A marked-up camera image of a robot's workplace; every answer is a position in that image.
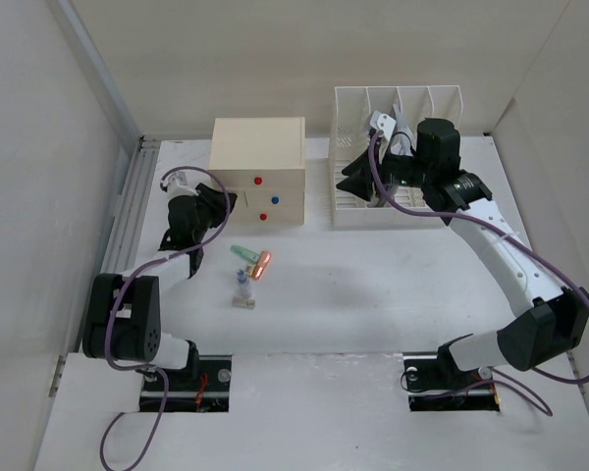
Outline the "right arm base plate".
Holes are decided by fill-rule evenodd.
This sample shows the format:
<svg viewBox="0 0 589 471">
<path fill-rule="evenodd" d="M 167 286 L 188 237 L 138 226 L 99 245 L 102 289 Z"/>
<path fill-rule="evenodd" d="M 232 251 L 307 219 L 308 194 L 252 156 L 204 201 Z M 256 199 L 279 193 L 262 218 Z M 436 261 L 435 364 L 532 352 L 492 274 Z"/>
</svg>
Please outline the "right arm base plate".
<svg viewBox="0 0 589 471">
<path fill-rule="evenodd" d="M 402 388 L 411 412 L 499 412 L 497 392 L 477 370 L 459 371 L 436 352 L 402 356 Z"/>
</svg>

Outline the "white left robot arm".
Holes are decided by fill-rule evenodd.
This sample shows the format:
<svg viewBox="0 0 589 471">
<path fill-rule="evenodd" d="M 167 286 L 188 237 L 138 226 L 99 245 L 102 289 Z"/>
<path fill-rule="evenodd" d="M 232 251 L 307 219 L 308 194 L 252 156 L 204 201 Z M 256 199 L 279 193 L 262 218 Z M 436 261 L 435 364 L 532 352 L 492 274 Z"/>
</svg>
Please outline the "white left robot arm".
<svg viewBox="0 0 589 471">
<path fill-rule="evenodd" d="M 166 371 L 178 389 L 199 380 L 197 346 L 163 332 L 163 293 L 196 274 L 204 237 L 233 213 L 238 197 L 204 183 L 194 189 L 168 184 L 168 229 L 156 256 L 137 276 L 130 271 L 95 277 L 84 321 L 82 351 L 89 358 L 147 364 Z"/>
</svg>

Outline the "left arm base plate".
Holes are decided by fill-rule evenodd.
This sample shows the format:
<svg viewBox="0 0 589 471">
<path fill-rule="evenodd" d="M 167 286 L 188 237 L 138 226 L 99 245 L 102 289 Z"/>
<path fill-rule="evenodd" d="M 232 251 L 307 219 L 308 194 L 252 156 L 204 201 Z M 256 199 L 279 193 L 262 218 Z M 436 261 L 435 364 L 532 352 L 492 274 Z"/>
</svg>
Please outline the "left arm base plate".
<svg viewBox="0 0 589 471">
<path fill-rule="evenodd" d="M 169 381 L 165 412 L 228 412 L 232 380 L 232 356 L 201 356 L 193 378 L 182 370 L 167 370 Z M 164 382 L 155 372 L 143 377 L 138 400 L 140 412 L 157 412 L 163 397 Z"/>
</svg>

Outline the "small blue cap bottle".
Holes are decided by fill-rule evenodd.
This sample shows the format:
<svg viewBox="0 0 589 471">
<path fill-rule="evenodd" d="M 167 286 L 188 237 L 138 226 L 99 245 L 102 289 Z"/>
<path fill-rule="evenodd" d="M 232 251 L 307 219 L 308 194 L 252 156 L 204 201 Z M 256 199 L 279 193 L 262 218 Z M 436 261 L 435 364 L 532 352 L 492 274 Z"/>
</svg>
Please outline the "small blue cap bottle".
<svg viewBox="0 0 589 471">
<path fill-rule="evenodd" d="M 251 299 L 253 296 L 250 279 L 243 269 L 237 270 L 238 296 L 242 299 Z"/>
</svg>

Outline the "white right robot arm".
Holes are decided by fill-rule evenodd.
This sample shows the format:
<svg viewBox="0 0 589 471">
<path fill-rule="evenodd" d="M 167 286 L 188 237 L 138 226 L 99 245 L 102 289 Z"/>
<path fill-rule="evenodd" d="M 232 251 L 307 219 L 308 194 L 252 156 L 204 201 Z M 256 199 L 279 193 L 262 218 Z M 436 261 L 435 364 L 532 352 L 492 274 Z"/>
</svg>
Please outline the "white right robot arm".
<svg viewBox="0 0 589 471">
<path fill-rule="evenodd" d="M 420 390 L 464 388 L 472 373 L 510 366 L 539 371 L 544 362 L 576 348 L 589 324 L 589 293 L 527 247 L 503 217 L 492 191 L 460 166 L 460 134 L 446 119 L 427 118 L 415 134 L 374 112 L 368 147 L 342 171 L 338 190 L 364 201 L 395 200 L 397 186 L 421 190 L 422 218 L 438 218 L 473 250 L 505 295 L 513 320 L 485 334 L 448 341 L 425 359 L 407 358 L 406 377 Z M 589 373 L 578 379 L 589 382 Z"/>
</svg>

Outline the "grey setup guide booklet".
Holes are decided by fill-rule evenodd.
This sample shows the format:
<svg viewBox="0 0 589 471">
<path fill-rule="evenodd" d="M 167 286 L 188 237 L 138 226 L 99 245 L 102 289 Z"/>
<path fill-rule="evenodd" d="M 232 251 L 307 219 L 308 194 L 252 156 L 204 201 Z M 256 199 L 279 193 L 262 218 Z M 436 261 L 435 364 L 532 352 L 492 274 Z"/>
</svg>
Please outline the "grey setup guide booklet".
<svg viewBox="0 0 589 471">
<path fill-rule="evenodd" d="M 397 121 L 397 125 L 390 142 L 384 140 L 380 132 L 370 129 L 375 170 L 383 188 L 390 195 L 395 195 L 400 186 L 407 186 L 408 178 L 399 178 L 398 174 L 401 171 L 396 170 L 396 167 L 414 156 L 413 133 L 399 105 L 394 105 L 389 113 L 380 112 L 392 116 Z"/>
</svg>

